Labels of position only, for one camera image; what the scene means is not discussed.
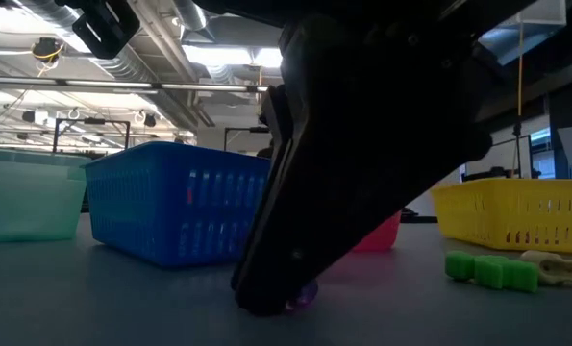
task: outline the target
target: green building block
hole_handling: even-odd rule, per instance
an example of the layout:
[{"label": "green building block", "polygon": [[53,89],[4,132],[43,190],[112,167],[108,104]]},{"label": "green building block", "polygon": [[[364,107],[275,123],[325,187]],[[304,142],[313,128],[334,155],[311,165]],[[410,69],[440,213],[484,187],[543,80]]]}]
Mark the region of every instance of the green building block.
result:
[{"label": "green building block", "polygon": [[537,292],[537,267],[533,263],[510,260],[504,267],[504,272],[510,276],[508,288],[524,292]]},{"label": "green building block", "polygon": [[537,292],[537,267],[533,263],[510,260],[503,256],[472,256],[463,251],[446,254],[446,275],[457,280],[474,279],[493,289]]},{"label": "green building block", "polygon": [[474,257],[463,251],[446,254],[446,275],[454,280],[467,281],[474,278]]},{"label": "green building block", "polygon": [[476,284],[493,289],[504,287],[503,260],[489,259],[486,256],[475,258],[474,280]]}]

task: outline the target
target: ceiling fixture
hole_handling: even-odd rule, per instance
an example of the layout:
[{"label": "ceiling fixture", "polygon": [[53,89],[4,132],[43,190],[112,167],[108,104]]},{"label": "ceiling fixture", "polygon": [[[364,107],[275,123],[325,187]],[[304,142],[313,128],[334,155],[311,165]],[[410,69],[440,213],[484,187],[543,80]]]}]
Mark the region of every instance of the ceiling fixture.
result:
[{"label": "ceiling fixture", "polygon": [[76,119],[78,119],[79,117],[81,117],[81,113],[78,111],[78,107],[75,107],[74,109],[70,110],[70,111],[67,113],[67,118],[68,118],[68,119],[76,120]]},{"label": "ceiling fixture", "polygon": [[144,126],[155,127],[157,125],[154,114],[146,114],[144,117]]},{"label": "ceiling fixture", "polygon": [[39,62],[55,63],[59,60],[63,45],[56,39],[50,37],[41,37],[37,43],[32,46],[32,54]]},{"label": "ceiling fixture", "polygon": [[20,117],[23,121],[44,125],[48,119],[48,111],[24,111]]},{"label": "ceiling fixture", "polygon": [[102,142],[102,138],[94,135],[82,135],[81,140],[86,144],[100,144]]},{"label": "ceiling fixture", "polygon": [[144,114],[144,110],[141,110],[134,115],[134,122],[137,124],[142,124],[142,123],[144,123],[145,118],[146,118],[146,115]]},{"label": "ceiling fixture", "polygon": [[190,62],[201,63],[206,66],[219,66],[225,64],[251,64],[251,55],[244,48],[213,48],[194,47],[184,45]]},{"label": "ceiling fixture", "polygon": [[76,132],[78,132],[78,133],[84,133],[84,132],[86,132],[85,130],[81,129],[80,127],[78,127],[78,126],[76,126],[76,125],[70,126],[70,129],[72,129],[72,130],[74,130],[74,131],[76,131]]}]

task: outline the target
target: ceiling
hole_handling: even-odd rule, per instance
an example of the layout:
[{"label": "ceiling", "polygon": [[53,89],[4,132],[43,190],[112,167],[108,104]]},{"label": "ceiling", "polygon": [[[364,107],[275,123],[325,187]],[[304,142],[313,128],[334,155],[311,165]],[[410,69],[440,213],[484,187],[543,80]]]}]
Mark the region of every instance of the ceiling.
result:
[{"label": "ceiling", "polygon": [[[255,23],[235,16],[218,16],[204,12],[208,19],[207,30],[211,30],[212,42],[195,33],[187,32],[182,35],[182,26],[178,19],[172,0],[159,1],[133,1],[136,9],[141,8],[144,2],[146,11],[151,12],[159,19],[159,26],[149,20],[148,30],[158,33],[158,38],[164,46],[167,39],[171,39],[179,47],[178,54],[187,60],[182,48],[185,45],[198,45],[232,48],[239,47],[249,52],[250,56],[257,54],[260,49],[276,47],[280,30],[263,24]],[[74,35],[63,32],[59,23],[54,24],[52,18],[36,11],[34,2],[29,0],[9,0],[8,8],[0,8],[0,76],[14,77],[40,77],[61,79],[87,79],[97,81],[116,80],[103,65],[90,59],[90,55],[83,44]],[[215,83],[207,68],[196,62],[182,62],[188,70],[181,73],[176,63],[168,59],[164,51],[156,44],[154,38],[147,31],[147,23],[129,42],[129,54],[139,58],[148,69],[149,79],[153,82],[163,83]],[[29,52],[32,46],[41,37],[55,38],[64,44],[61,58],[52,69],[42,70],[44,63],[38,62]],[[260,81],[266,84],[278,85],[281,81],[280,71],[277,67],[263,67],[246,65],[232,65],[230,69],[233,81],[237,84],[256,85]],[[224,92],[198,92],[183,91],[168,92],[170,104],[163,105],[156,99],[130,93],[89,93],[89,92],[59,92],[56,90],[37,91],[18,88],[0,88],[0,144],[30,144],[37,149],[49,150],[52,145],[53,121],[48,123],[30,123],[22,120],[23,112],[47,112],[50,117],[67,118],[68,116],[80,119],[95,117],[107,120],[129,121],[131,123],[133,138],[131,145],[138,145],[148,140],[174,140],[181,136],[193,142],[189,135],[202,133],[204,128],[225,127],[251,127],[258,126],[258,97],[256,94],[224,93]],[[192,124],[184,119],[182,114],[195,120]],[[143,123],[146,114],[155,114],[155,127],[147,127]],[[21,131],[27,134],[19,136]],[[90,145],[93,149],[99,146],[111,147],[117,151],[124,139],[114,136],[124,129],[113,125],[91,126],[82,122],[67,129],[69,135],[62,136],[59,144],[64,147],[78,146],[79,150],[86,150]],[[103,136],[101,143],[87,144],[78,132],[87,134],[108,134]]]},{"label": "ceiling", "polygon": [[[141,19],[142,28],[111,63],[91,59],[84,44],[69,30],[69,23],[58,22],[57,17],[44,15],[43,9],[37,8],[38,3],[54,3],[54,0],[8,0],[11,5],[6,9],[0,8],[0,76],[36,77],[41,73],[41,77],[62,79],[223,84],[223,79],[214,71],[211,72],[213,68],[207,67],[207,61],[213,63],[215,59],[229,58],[230,61],[226,59],[223,62],[227,67],[225,83],[278,85],[283,82],[277,67],[281,57],[274,57],[277,60],[262,58],[262,52],[277,52],[275,49],[281,34],[280,29],[235,15],[216,15],[202,11],[207,26],[197,31],[188,30],[185,29],[185,25],[181,25],[183,19],[181,13],[176,10],[174,4],[176,1],[128,0]],[[559,0],[540,0],[538,4],[550,2],[561,3]],[[541,8],[546,11],[552,7],[544,4]],[[558,13],[567,18],[567,27],[562,24],[557,25],[557,21],[554,21],[552,28],[543,31],[545,40],[536,40],[536,45],[527,47],[526,97],[528,90],[535,89],[540,83],[545,86],[563,86],[564,84],[550,83],[548,80],[551,77],[562,77],[561,71],[570,71],[572,67],[572,0],[558,6],[558,9]],[[549,13],[542,12],[542,14],[548,16]],[[70,15],[73,17],[78,14],[69,11],[68,16]],[[542,22],[534,19],[531,23],[534,24],[532,28],[539,29],[538,25]],[[503,23],[503,27],[499,28],[500,34],[513,31],[512,24],[510,20]],[[537,34],[539,31],[532,33],[532,37],[537,39]],[[44,69],[43,63],[28,54],[32,45],[41,37],[55,38],[64,44],[62,56],[56,66],[48,65],[49,68]],[[518,47],[512,43],[511,46],[506,46],[506,40],[493,42],[496,37],[499,36],[484,36],[486,41],[483,44],[487,44],[491,50],[501,46],[505,53],[502,58],[506,61],[505,67],[513,76],[518,65],[513,51]],[[126,71],[131,71],[131,77],[125,73],[118,73],[119,65],[125,65]],[[564,78],[566,83],[571,83],[572,77],[567,77]],[[491,93],[478,116],[479,120],[492,118],[500,112],[513,108],[515,83],[513,78],[509,79],[504,88]],[[71,111],[78,111],[81,118],[129,121],[132,134],[135,136],[132,143],[134,145],[148,140],[174,140],[176,136],[192,140],[190,133],[199,135],[207,133],[204,131],[207,129],[221,129],[223,132],[225,127],[257,126],[260,107],[256,94],[161,91],[159,95],[154,96],[130,94],[125,90],[123,92],[119,90],[118,93],[114,91],[87,93],[2,87],[0,88],[0,143],[26,143],[27,139],[18,138],[16,132],[20,130],[53,130],[49,127],[52,121],[47,124],[23,121],[22,113],[31,110],[48,111],[50,116],[54,117],[67,117]],[[146,114],[156,115],[155,127],[145,126],[143,119]],[[77,128],[87,133],[111,134],[120,131],[112,125],[100,128],[77,124]],[[38,143],[36,145],[45,147],[52,143],[52,136],[30,134],[29,138],[32,142]],[[249,151],[248,145],[242,143],[244,138],[245,135],[239,135],[233,141],[233,150]],[[112,149],[119,148],[124,142],[121,136],[109,136],[108,140],[101,144]],[[210,146],[219,146],[217,141],[221,142],[216,139],[216,143]],[[78,134],[63,137],[62,144],[87,146]]]}]

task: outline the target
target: desk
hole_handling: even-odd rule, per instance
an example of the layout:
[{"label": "desk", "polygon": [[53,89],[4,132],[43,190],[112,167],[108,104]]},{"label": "desk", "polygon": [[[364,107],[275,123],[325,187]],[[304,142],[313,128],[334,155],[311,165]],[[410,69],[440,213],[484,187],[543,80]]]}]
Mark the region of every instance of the desk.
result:
[{"label": "desk", "polygon": [[236,306],[231,265],[160,269],[98,244],[84,214],[75,240],[0,244],[0,345],[572,346],[572,289],[454,283],[453,249],[493,253],[402,225],[390,253],[324,273],[308,309],[259,319]]}]

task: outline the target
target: metal beam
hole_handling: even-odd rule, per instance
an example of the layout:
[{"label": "metal beam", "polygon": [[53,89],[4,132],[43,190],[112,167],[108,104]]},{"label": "metal beam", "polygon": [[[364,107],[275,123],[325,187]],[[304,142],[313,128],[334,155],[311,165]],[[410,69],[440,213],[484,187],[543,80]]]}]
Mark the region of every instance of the metal beam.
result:
[{"label": "metal beam", "polygon": [[[0,134],[27,134],[27,135],[53,135],[55,131],[53,130],[22,130],[22,129],[2,129]],[[113,132],[99,132],[99,131],[86,131],[86,132],[66,132],[66,136],[110,136],[110,137],[121,137],[125,134],[113,133]],[[130,134],[130,137],[135,138],[159,138],[158,134]]]},{"label": "metal beam", "polygon": [[137,83],[118,81],[72,80],[62,78],[1,77],[0,88],[32,90],[154,94],[159,90],[262,93],[268,86],[211,85],[197,83]]},{"label": "metal beam", "polygon": [[[17,148],[17,149],[43,149],[50,150],[53,148],[50,144],[22,144],[22,143],[0,143],[0,148]],[[120,152],[122,148],[99,147],[99,146],[81,146],[81,145],[60,145],[58,149],[62,150],[86,150],[94,152]]]},{"label": "metal beam", "polygon": [[[20,47],[0,47],[0,56],[19,56],[19,55],[31,55],[32,51],[27,50],[27,48]],[[62,56],[66,58],[75,59],[97,59],[91,53],[79,53],[79,52],[62,52]]]}]

